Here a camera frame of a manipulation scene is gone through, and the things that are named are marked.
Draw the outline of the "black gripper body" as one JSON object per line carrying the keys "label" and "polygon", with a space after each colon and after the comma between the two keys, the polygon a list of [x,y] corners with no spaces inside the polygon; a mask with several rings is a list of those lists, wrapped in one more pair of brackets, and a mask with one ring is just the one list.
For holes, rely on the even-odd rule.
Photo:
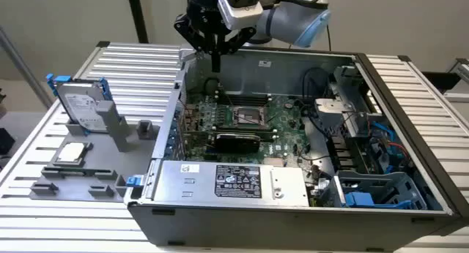
{"label": "black gripper body", "polygon": [[217,9],[217,0],[186,0],[185,14],[192,20],[194,18],[207,18],[215,36],[225,29]]}

